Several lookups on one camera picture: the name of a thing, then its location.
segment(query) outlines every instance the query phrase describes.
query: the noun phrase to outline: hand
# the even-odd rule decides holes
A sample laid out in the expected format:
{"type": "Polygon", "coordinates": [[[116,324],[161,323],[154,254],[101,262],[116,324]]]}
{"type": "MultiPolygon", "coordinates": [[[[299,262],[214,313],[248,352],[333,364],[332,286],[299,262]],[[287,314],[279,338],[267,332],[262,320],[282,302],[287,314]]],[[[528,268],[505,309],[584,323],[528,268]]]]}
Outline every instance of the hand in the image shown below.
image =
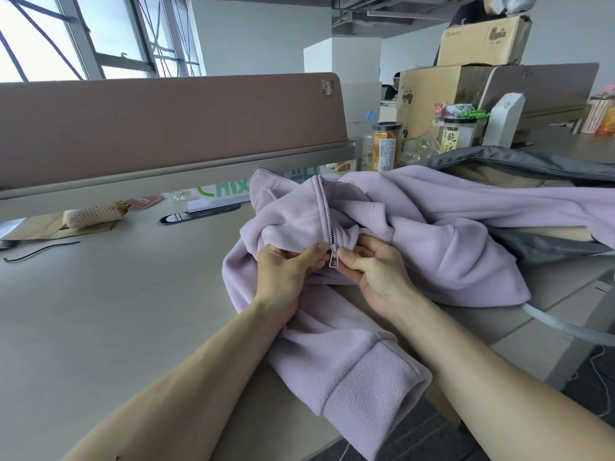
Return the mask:
{"type": "Polygon", "coordinates": [[[294,316],[298,296],[307,275],[325,266],[329,260],[326,242],[308,247],[300,254],[265,246],[258,253],[257,294],[253,303],[275,310],[282,325],[294,316]]]}
{"type": "Polygon", "coordinates": [[[412,296],[422,296],[408,278],[402,255],[387,243],[360,235],[353,251],[342,247],[338,256],[338,271],[357,284],[370,307],[386,319],[412,296]]]}

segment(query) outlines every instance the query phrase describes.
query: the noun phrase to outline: fleece fabric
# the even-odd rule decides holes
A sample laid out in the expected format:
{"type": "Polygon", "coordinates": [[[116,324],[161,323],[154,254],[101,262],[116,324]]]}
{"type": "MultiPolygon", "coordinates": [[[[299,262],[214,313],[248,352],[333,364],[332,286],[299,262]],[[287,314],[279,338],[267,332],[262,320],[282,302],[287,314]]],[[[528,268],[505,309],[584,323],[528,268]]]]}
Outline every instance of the fleece fabric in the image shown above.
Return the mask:
{"type": "MultiPolygon", "coordinates": [[[[256,216],[226,256],[223,278],[238,311],[254,298],[256,256],[272,244],[300,252],[327,241],[352,249],[359,233],[395,246],[410,278],[432,300],[466,307],[527,302],[515,258],[483,223],[496,227],[585,226],[615,248],[612,189],[504,189],[424,166],[387,173],[314,176],[298,184],[259,170],[250,181],[256,216]]],[[[394,336],[326,285],[348,281],[332,268],[310,275],[299,311],[267,360],[288,388],[324,415],[368,460],[411,410],[431,374],[394,336]]]]}

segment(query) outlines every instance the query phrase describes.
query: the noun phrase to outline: gray bag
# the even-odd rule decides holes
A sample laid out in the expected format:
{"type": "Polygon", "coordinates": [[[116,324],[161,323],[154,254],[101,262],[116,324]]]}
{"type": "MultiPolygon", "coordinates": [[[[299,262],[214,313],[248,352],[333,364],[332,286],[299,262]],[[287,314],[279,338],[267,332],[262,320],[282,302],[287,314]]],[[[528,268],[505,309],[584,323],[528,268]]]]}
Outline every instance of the gray bag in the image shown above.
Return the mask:
{"type": "MultiPolygon", "coordinates": [[[[615,187],[615,164],[538,154],[528,149],[496,146],[468,147],[435,155],[419,162],[435,170],[453,173],[472,164],[486,166],[507,175],[534,180],[568,181],[578,187],[615,187]]],[[[489,234],[511,252],[519,263],[551,263],[585,255],[615,255],[597,241],[576,241],[513,229],[487,226],[489,234]]],[[[600,333],[561,320],[525,303],[520,306],[542,323],[590,343],[615,347],[615,336],[600,333]]]]}

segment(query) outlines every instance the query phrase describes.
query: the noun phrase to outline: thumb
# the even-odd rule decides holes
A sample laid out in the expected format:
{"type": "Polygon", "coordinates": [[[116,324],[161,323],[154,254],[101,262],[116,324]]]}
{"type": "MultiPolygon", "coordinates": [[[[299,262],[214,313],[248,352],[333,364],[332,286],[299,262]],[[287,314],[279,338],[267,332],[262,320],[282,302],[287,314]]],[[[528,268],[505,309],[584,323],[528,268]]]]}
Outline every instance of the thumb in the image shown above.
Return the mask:
{"type": "Polygon", "coordinates": [[[325,241],[321,241],[318,244],[308,247],[301,254],[294,258],[294,262],[299,266],[302,271],[306,271],[313,264],[318,262],[323,255],[327,253],[329,244],[325,241]]]}
{"type": "Polygon", "coordinates": [[[369,270],[369,258],[361,257],[356,252],[352,252],[345,247],[340,247],[338,249],[338,257],[346,267],[349,267],[352,270],[358,270],[363,272],[369,270]]]}

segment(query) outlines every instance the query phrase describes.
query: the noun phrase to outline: window pane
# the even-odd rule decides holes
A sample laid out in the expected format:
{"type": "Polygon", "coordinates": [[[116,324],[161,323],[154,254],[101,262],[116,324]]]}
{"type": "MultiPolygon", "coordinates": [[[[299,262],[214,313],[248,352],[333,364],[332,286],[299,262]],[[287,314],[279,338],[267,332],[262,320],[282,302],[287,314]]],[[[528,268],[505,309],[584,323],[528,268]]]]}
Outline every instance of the window pane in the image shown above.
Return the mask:
{"type": "Polygon", "coordinates": [[[138,0],[160,77],[177,77],[177,57],[162,0],[138,0]]]}
{"type": "MultiPolygon", "coordinates": [[[[54,0],[28,1],[33,1],[39,6],[45,6],[46,8],[50,8],[51,1],[55,3],[54,0]]],[[[37,13],[28,8],[24,8],[24,10],[53,40],[73,65],[73,68],[81,74],[81,77],[86,78],[64,21],[37,13]]],[[[0,29],[11,46],[13,53],[15,53],[28,80],[69,80],[78,78],[49,42],[7,0],[0,0],[0,29]]],[[[12,65],[12,61],[8,59],[6,52],[0,53],[0,68],[0,81],[15,80],[15,67],[12,65]]]]}
{"type": "Polygon", "coordinates": [[[103,66],[104,76],[107,79],[128,79],[131,77],[148,77],[145,71],[136,69],[113,68],[111,66],[103,66]]]}
{"type": "Polygon", "coordinates": [[[188,7],[184,0],[171,0],[173,3],[173,11],[177,19],[177,27],[180,30],[181,45],[188,66],[190,76],[200,76],[201,67],[199,66],[199,56],[196,52],[197,46],[194,43],[192,26],[188,19],[188,7]]]}
{"type": "Polygon", "coordinates": [[[98,53],[143,60],[125,0],[77,0],[98,53]]]}

